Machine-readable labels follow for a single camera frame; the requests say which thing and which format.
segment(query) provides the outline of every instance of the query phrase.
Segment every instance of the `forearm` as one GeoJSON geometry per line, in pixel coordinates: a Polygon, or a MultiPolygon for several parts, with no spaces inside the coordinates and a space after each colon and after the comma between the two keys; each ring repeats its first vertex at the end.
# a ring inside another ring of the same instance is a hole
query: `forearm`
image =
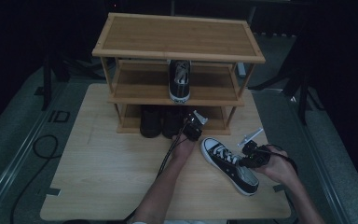
{"type": "Polygon", "coordinates": [[[176,179],[186,160],[172,159],[138,206],[133,221],[162,223],[170,205],[176,179]]]}
{"type": "Polygon", "coordinates": [[[287,187],[292,193],[293,204],[300,223],[324,223],[324,220],[319,215],[314,203],[310,199],[307,190],[298,178],[288,183],[287,187]]]}

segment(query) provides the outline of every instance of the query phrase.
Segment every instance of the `high-top sneaker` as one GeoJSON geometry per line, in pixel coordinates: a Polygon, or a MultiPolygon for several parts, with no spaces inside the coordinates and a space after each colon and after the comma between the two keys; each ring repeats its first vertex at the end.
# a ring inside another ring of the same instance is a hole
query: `high-top sneaker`
{"type": "Polygon", "coordinates": [[[174,135],[184,126],[184,110],[183,105],[167,105],[164,111],[164,120],[162,123],[162,135],[172,139],[174,135]]]}
{"type": "Polygon", "coordinates": [[[201,152],[210,164],[229,177],[241,194],[247,196],[255,194],[258,179],[251,170],[239,165],[241,156],[233,155],[225,145],[211,137],[207,137],[201,142],[201,152]]]}
{"type": "Polygon", "coordinates": [[[171,99],[176,104],[183,104],[190,97],[190,87],[188,84],[190,68],[191,61],[171,60],[169,93],[171,99]]]}
{"type": "Polygon", "coordinates": [[[141,135],[157,137],[161,133],[161,116],[158,105],[141,105],[141,135]]]}

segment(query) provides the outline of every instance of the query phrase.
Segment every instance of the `dark background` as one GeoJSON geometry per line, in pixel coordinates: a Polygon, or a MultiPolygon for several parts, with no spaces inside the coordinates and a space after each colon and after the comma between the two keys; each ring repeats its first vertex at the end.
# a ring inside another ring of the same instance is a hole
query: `dark background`
{"type": "MultiPolygon", "coordinates": [[[[297,36],[285,66],[310,72],[358,171],[358,1],[176,1],[175,13],[247,20],[254,6],[254,32],[297,36]]],[[[62,55],[89,62],[109,11],[170,15],[171,1],[0,0],[0,113],[47,55],[61,81],[62,55]]]]}

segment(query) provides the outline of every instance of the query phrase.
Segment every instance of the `gray carpet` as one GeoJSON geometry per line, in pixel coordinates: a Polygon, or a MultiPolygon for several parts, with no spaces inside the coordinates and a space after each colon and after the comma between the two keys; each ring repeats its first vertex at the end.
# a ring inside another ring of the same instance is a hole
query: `gray carpet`
{"type": "MultiPolygon", "coordinates": [[[[256,39],[267,62],[256,67],[250,86],[266,81],[277,74],[294,41],[293,38],[286,37],[257,36],[256,39]]],[[[55,100],[47,111],[42,112],[40,111],[42,98],[34,95],[36,88],[42,85],[41,80],[41,71],[30,76],[0,118],[0,180],[7,180],[7,185],[11,185],[8,191],[0,191],[0,223],[10,223],[13,203],[46,161],[33,153],[33,142],[39,136],[54,134],[58,139],[56,155],[61,154],[88,85],[93,82],[103,82],[75,72],[69,83],[53,81],[55,100]],[[51,116],[52,113],[58,111],[61,111],[63,116],[69,113],[69,119],[66,122],[50,120],[54,118],[51,116]],[[23,151],[25,158],[20,171],[13,176],[2,176],[18,151],[23,151]]],[[[281,89],[284,83],[285,80],[271,86],[274,90],[254,92],[256,106],[268,140],[287,150],[296,161],[300,178],[307,186],[310,197],[315,201],[326,223],[358,223],[358,175],[351,165],[345,147],[337,137],[334,126],[328,116],[323,111],[315,109],[311,103],[307,111],[309,125],[301,125],[296,116],[297,103],[276,91],[281,89]]],[[[36,147],[40,154],[47,156],[54,149],[54,140],[49,137],[44,138],[36,147]]],[[[24,191],[16,206],[14,223],[62,223],[61,221],[46,222],[39,217],[58,163],[59,159],[51,160],[24,191]]],[[[294,212],[291,217],[277,221],[293,223],[295,218],[294,212]]],[[[274,223],[274,221],[241,220],[240,223],[274,223]]]]}

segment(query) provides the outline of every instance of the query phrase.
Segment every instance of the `shoe rack leg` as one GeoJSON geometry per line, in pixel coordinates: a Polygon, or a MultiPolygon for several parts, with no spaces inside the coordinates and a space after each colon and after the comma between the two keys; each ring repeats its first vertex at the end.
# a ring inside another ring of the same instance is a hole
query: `shoe rack leg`
{"type": "Polygon", "coordinates": [[[235,110],[237,110],[237,107],[233,106],[231,109],[231,112],[229,112],[229,116],[228,116],[227,123],[226,123],[227,128],[229,127],[229,123],[231,122],[232,117],[234,116],[235,110]]]}
{"type": "Polygon", "coordinates": [[[243,82],[242,82],[242,86],[241,86],[240,92],[239,92],[239,94],[238,94],[239,97],[242,96],[243,90],[244,90],[245,87],[248,85],[249,79],[251,78],[251,75],[252,75],[252,73],[253,73],[254,70],[255,70],[255,64],[254,64],[254,63],[251,63],[251,64],[249,65],[249,68],[248,68],[248,72],[247,72],[247,74],[246,74],[246,77],[245,77],[245,79],[244,79],[243,82]]]}
{"type": "MultiPolygon", "coordinates": [[[[106,78],[107,85],[108,85],[108,87],[109,87],[110,94],[112,94],[112,93],[113,93],[112,78],[110,78],[109,67],[108,67],[108,65],[107,65],[106,58],[101,57],[101,63],[102,63],[102,65],[103,65],[103,72],[104,72],[104,74],[105,74],[105,78],[106,78]]],[[[115,110],[116,110],[116,112],[117,112],[118,122],[119,122],[120,124],[122,124],[122,122],[121,122],[121,116],[120,116],[120,111],[119,111],[119,109],[118,109],[118,105],[117,105],[117,104],[115,104],[115,110]]]]}
{"type": "Polygon", "coordinates": [[[235,69],[237,69],[238,63],[232,64],[231,73],[235,74],[235,69]]]}
{"type": "Polygon", "coordinates": [[[103,72],[105,73],[105,78],[107,85],[109,86],[109,91],[112,94],[113,93],[113,86],[112,86],[112,79],[109,75],[109,67],[107,66],[106,58],[101,57],[101,63],[103,65],[103,72]]]}

